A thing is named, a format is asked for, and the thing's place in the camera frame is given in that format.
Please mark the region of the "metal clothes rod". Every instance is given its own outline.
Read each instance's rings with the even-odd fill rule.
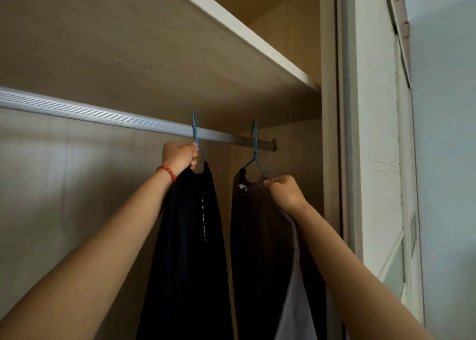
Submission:
[[[193,128],[186,124],[110,110],[84,103],[60,100],[54,97],[4,87],[0,87],[0,108],[193,138]],[[200,127],[197,127],[197,137],[202,140],[224,142],[243,147],[254,148],[255,146],[255,140],[251,137],[207,130]],[[258,140],[258,148],[276,151],[276,140],[272,140],[272,142]]]

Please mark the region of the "hand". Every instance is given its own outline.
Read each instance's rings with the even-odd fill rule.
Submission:
[[[199,149],[195,142],[183,144],[167,142],[162,149],[162,165],[168,166],[178,176],[188,166],[193,170],[197,164]]]
[[[274,202],[293,217],[296,211],[307,205],[301,189],[292,176],[284,175],[266,180],[264,185],[271,192]]]

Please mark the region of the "blue hanger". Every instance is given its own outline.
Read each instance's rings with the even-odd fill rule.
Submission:
[[[261,165],[259,164],[259,161],[258,161],[258,125],[256,124],[256,121],[253,121],[253,127],[251,128],[251,134],[249,136],[253,137],[253,133],[255,134],[255,154],[253,156],[253,159],[249,163],[247,163],[247,165],[243,168],[247,168],[250,164],[252,164],[253,162],[256,162],[259,170],[263,172],[263,170],[261,169]]]
[[[206,161],[205,157],[203,156],[203,153],[200,151],[199,147],[199,138],[197,136],[197,126],[199,125],[199,119],[197,118],[197,114],[195,111],[192,112],[192,120],[193,120],[193,136],[195,137],[195,143],[197,144],[197,148],[199,149],[199,153],[201,154],[202,158],[204,161]]]

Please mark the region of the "red bracelet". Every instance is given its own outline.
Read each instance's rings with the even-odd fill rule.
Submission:
[[[158,171],[159,169],[163,168],[164,170],[168,171],[169,174],[170,174],[170,177],[172,178],[172,182],[175,182],[175,180],[177,179],[177,176],[174,174],[174,171],[172,171],[170,169],[170,167],[168,166],[158,166],[157,169],[155,171]]]

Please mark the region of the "person's left hand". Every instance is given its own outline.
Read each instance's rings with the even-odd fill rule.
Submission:
[[[162,165],[168,166],[175,175],[179,175],[188,166],[193,170],[197,164],[199,149],[195,142],[183,144],[167,142],[162,149]]]

